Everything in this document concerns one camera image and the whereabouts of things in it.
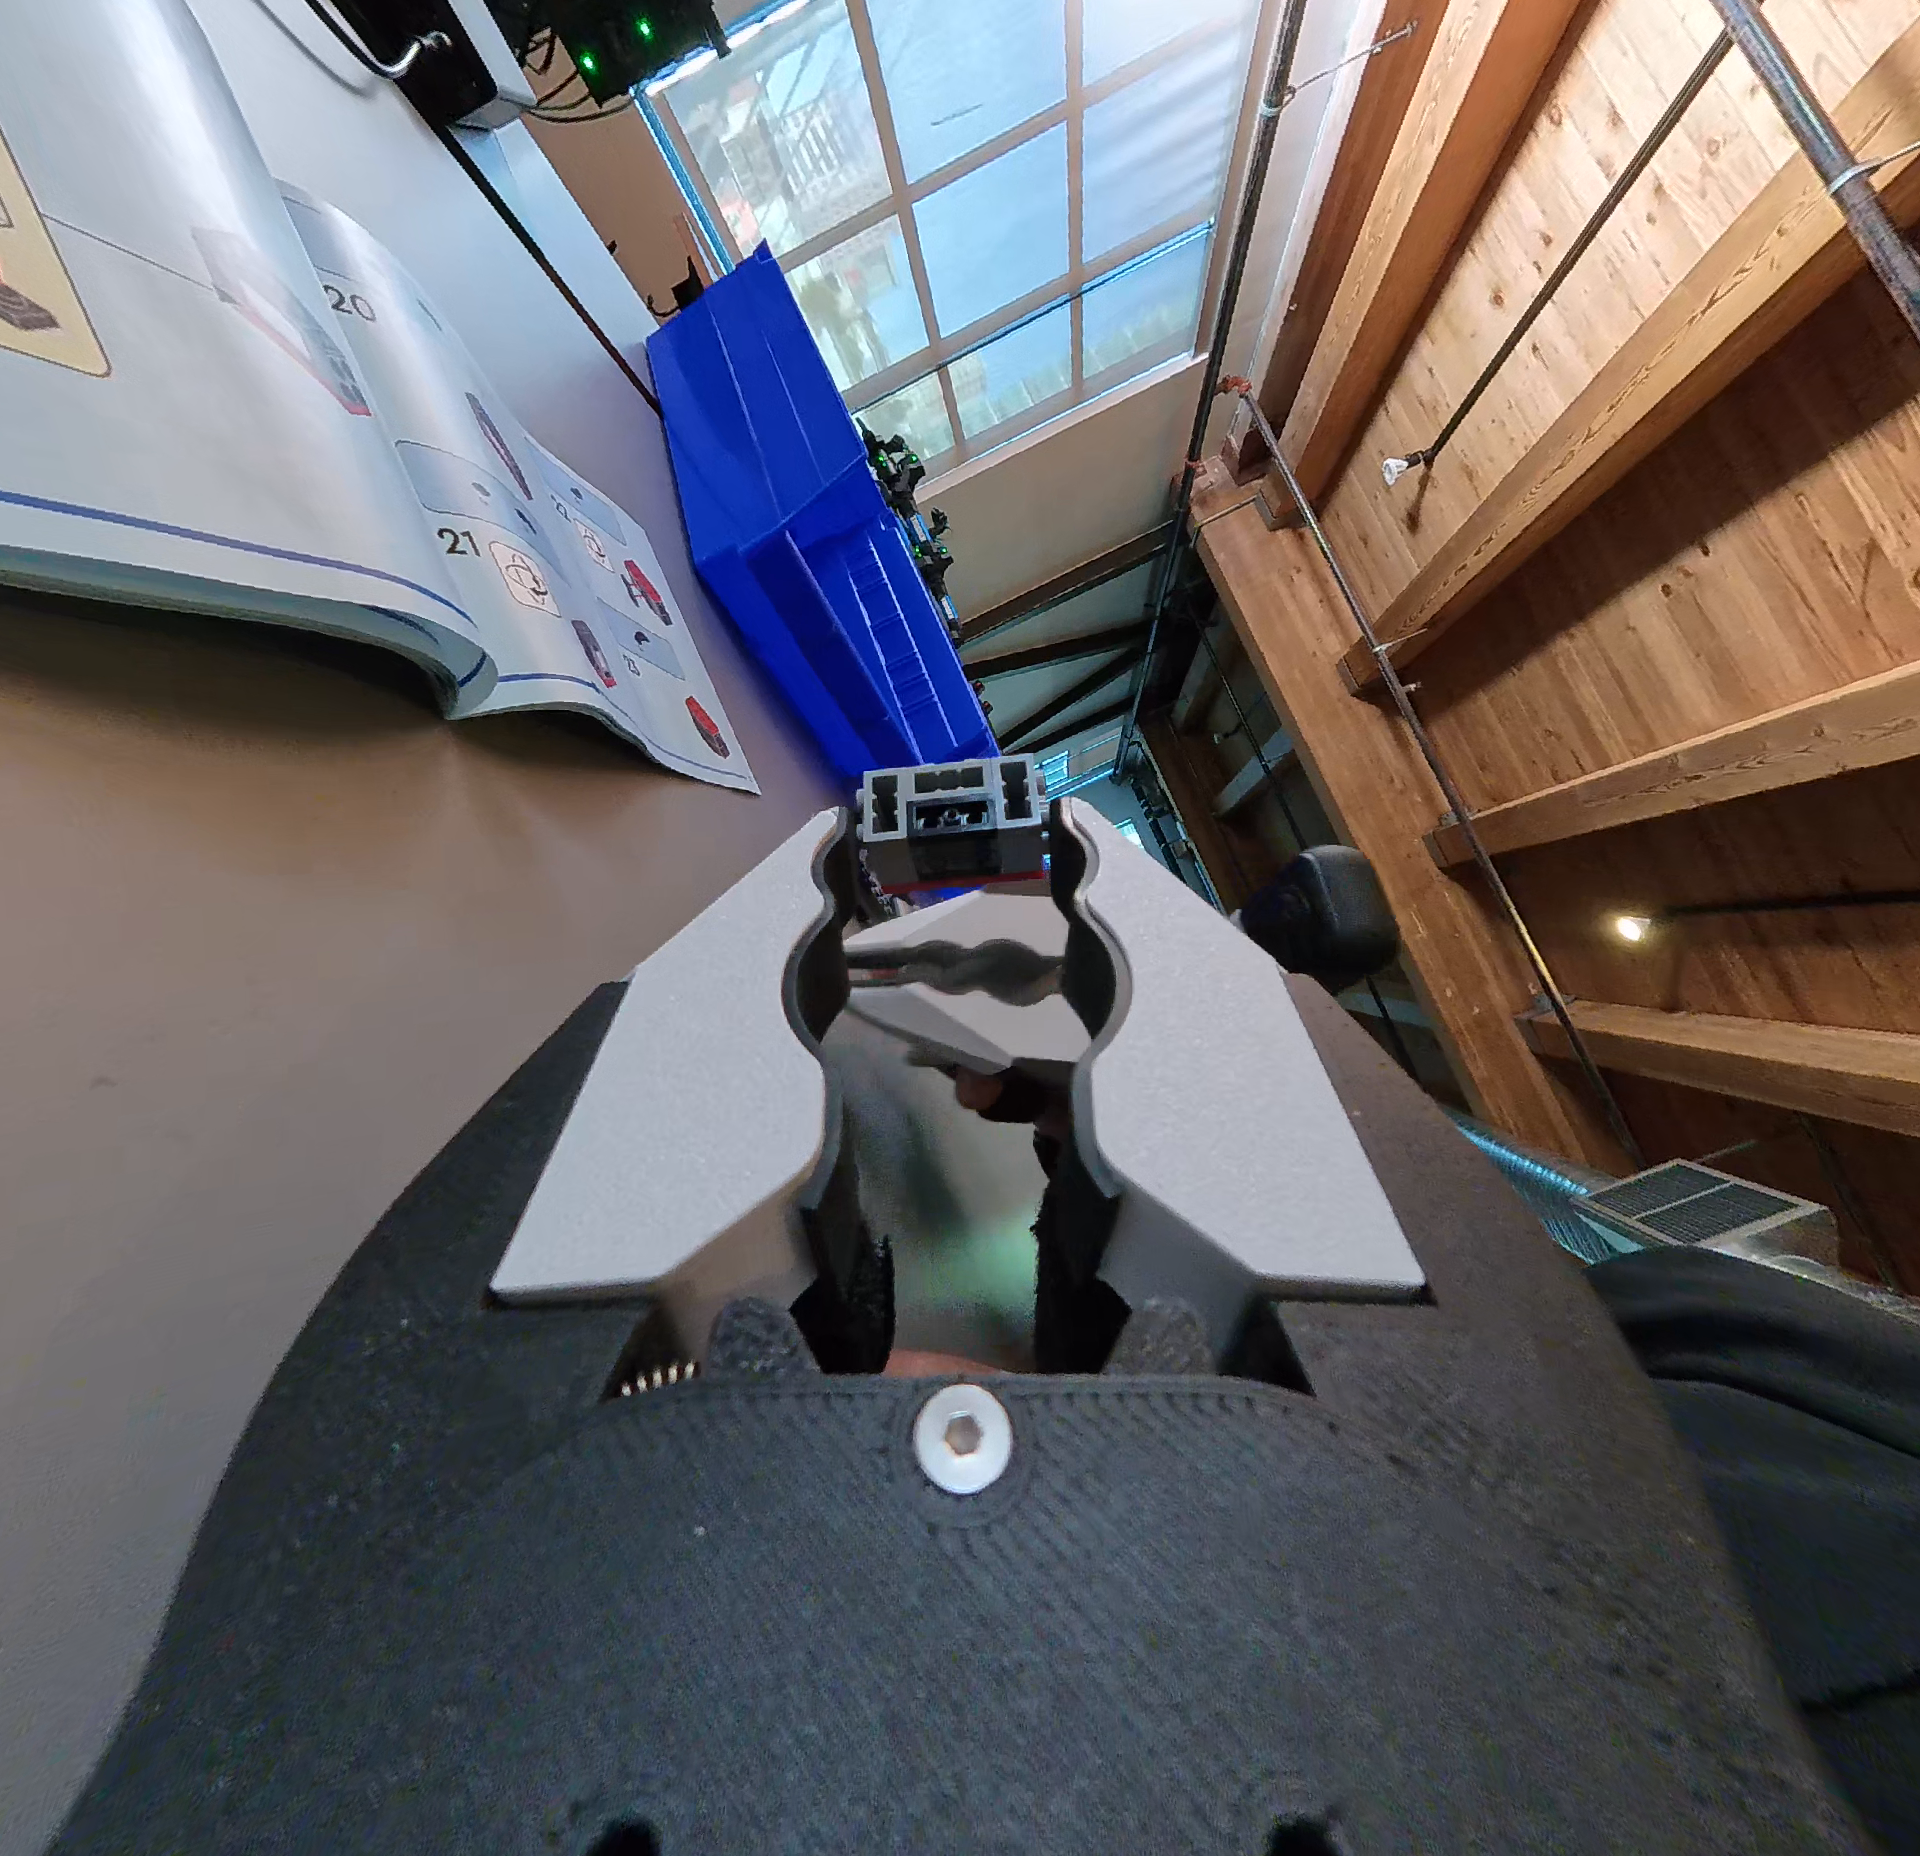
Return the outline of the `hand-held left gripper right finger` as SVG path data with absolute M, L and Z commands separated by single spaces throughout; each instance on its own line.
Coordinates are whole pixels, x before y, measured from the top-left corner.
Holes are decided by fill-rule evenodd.
M 1077 800 L 1047 887 L 1088 1031 L 1047 1181 L 1059 1315 L 1184 1302 L 1216 1365 L 1265 1299 L 1423 1302 L 1282 969 Z

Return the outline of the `light blue instruction booklet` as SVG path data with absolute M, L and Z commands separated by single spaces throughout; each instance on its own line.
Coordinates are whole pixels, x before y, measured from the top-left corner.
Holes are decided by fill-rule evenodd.
M 390 647 L 447 717 L 756 789 L 645 524 L 271 176 L 187 0 L 3 0 L 3 583 Z

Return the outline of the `red and grey brick assembly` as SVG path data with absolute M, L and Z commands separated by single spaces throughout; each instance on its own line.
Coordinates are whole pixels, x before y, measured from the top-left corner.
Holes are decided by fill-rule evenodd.
M 1031 754 L 868 770 L 857 842 L 877 888 L 1034 883 L 1047 868 L 1047 800 Z

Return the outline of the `metal conduit pipe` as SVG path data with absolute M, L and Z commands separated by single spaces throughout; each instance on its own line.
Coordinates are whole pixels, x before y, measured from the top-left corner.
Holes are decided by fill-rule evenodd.
M 1885 285 L 1907 332 L 1917 332 L 1917 255 L 1885 210 L 1872 173 L 1850 151 L 1831 116 L 1818 106 L 1812 84 L 1782 51 L 1760 0 L 1709 0 L 1709 6 L 1757 74 L 1795 146 L 1812 163 L 1868 269 Z

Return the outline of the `blue plastic bin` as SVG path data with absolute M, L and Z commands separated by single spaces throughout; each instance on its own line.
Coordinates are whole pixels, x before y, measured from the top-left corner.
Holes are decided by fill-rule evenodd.
M 769 245 L 645 342 L 688 555 L 844 784 L 998 752 Z

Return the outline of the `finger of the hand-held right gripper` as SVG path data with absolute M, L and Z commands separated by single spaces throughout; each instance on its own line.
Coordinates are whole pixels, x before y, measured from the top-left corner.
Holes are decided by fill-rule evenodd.
M 1063 998 L 1007 1006 L 979 990 L 943 993 L 924 983 L 854 985 L 846 1011 L 928 1065 L 973 1075 L 1066 1082 L 1088 1053 L 1088 1031 Z
M 943 902 L 844 938 L 858 977 L 1059 977 L 1069 928 L 1045 902 Z

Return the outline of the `equipment rack with green lights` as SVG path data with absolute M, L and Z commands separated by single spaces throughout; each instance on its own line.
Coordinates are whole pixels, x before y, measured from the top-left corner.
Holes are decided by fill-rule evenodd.
M 608 100 L 645 84 L 683 57 L 731 54 L 714 0 L 484 0 L 517 67 L 558 48 L 589 96 Z

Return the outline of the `large grid window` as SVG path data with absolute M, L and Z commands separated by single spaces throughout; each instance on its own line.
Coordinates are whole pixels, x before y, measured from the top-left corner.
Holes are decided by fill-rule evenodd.
M 947 470 L 1203 347 L 1265 0 L 714 3 L 650 135 L 871 428 Z

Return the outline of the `silver air duct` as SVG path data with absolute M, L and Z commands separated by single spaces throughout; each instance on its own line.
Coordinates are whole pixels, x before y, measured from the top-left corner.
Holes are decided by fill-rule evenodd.
M 1611 1189 L 1617 1175 L 1527 1149 L 1466 1111 L 1445 1107 L 1452 1129 L 1473 1146 L 1501 1178 L 1521 1196 L 1546 1235 L 1581 1266 L 1611 1261 L 1649 1247 L 1585 1212 L 1585 1199 Z

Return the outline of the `grey desk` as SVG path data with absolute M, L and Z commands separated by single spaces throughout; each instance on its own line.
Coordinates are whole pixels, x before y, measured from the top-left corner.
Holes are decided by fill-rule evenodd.
M 300 0 L 187 0 L 267 170 L 645 524 L 755 795 L 390 647 L 3 583 L 3 1850 L 105 1755 L 322 1286 L 446 1138 L 827 795 L 688 564 L 656 322 L 523 124 L 455 131 Z

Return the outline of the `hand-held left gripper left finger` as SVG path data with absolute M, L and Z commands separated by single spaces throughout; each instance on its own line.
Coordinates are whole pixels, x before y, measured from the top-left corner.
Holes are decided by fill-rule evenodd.
M 889 1362 L 895 1257 L 858 1212 L 823 1057 L 854 905 L 851 820 L 833 808 L 635 969 L 491 1296 L 644 1296 L 680 1347 L 755 1296 L 822 1365 Z

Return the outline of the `metal vent grille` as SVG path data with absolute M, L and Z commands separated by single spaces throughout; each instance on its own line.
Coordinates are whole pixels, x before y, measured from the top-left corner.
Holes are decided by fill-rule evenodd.
M 1838 1228 L 1822 1205 L 1693 1159 L 1585 1189 L 1572 1212 L 1636 1251 L 1702 1247 L 1838 1267 Z

